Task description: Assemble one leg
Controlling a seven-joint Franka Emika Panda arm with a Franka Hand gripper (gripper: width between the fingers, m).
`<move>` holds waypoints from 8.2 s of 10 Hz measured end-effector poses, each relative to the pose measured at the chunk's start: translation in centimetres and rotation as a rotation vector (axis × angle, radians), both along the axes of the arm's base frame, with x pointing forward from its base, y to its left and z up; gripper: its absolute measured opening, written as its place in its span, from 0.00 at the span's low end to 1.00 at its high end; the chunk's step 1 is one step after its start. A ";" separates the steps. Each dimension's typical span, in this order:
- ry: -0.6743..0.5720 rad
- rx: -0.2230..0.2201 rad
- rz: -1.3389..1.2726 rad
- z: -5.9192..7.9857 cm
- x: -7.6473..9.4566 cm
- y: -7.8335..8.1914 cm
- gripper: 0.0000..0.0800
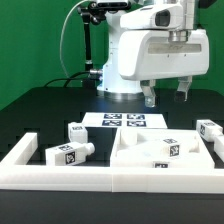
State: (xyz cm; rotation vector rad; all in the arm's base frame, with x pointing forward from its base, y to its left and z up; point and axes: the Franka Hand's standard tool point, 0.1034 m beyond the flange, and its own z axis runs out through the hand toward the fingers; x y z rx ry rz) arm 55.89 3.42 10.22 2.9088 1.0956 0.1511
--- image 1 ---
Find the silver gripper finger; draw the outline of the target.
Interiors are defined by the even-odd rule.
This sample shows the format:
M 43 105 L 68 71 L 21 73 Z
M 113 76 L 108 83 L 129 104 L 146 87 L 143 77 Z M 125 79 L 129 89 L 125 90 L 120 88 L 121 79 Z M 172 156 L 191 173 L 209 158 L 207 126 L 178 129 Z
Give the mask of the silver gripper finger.
M 145 106 L 154 107 L 156 101 L 156 94 L 154 91 L 154 80 L 143 80 L 140 82 L 140 87 L 145 97 Z
M 178 78 L 178 88 L 175 92 L 175 101 L 176 102 L 185 102 L 188 97 L 188 91 L 192 83 L 191 76 L 179 77 Z

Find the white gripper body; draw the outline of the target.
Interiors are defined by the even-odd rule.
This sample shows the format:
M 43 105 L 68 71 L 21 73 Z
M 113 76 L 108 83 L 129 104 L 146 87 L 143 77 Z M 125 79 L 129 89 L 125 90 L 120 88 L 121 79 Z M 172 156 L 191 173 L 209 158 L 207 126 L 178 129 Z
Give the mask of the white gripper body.
M 124 32 L 118 46 L 118 71 L 123 79 L 142 81 L 203 75 L 209 67 L 209 42 L 202 29 L 187 42 L 170 42 L 168 31 Z

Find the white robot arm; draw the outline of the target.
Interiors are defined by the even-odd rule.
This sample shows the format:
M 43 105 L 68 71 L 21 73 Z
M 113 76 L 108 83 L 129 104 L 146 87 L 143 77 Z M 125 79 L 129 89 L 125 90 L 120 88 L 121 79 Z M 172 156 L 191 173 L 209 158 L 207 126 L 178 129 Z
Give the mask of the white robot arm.
M 175 100 L 187 100 L 192 77 L 209 68 L 209 40 L 195 14 L 217 0 L 97 0 L 106 11 L 109 55 L 100 95 L 119 101 L 140 96 L 156 102 L 159 79 L 176 78 Z

